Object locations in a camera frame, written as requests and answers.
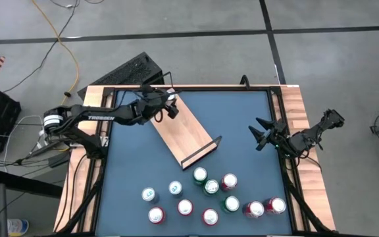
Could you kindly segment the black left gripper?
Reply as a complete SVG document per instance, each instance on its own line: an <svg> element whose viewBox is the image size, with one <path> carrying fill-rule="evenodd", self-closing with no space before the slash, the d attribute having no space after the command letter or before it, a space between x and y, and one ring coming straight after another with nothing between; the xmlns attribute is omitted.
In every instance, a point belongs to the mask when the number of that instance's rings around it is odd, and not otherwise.
<svg viewBox="0 0 379 237"><path fill-rule="evenodd" d="M139 100L136 105L136 123L146 123L165 107L176 107L176 99L168 99L168 96L177 93L180 93L180 90L175 90L174 88L159 88L152 92L138 93Z"/></svg>

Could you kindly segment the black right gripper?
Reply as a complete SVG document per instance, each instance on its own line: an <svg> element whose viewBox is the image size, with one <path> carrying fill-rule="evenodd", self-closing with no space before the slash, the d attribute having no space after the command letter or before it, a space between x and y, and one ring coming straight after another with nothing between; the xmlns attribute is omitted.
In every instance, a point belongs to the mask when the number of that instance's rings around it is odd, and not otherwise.
<svg viewBox="0 0 379 237"><path fill-rule="evenodd" d="M286 133L286 123L262 118L256 118L256 121L266 130L261 132L253 126L248 126L257 142L257 151L261 151L266 144L272 144L286 157L300 157L305 152L304 144L296 145L295 137L288 136Z"/></svg>

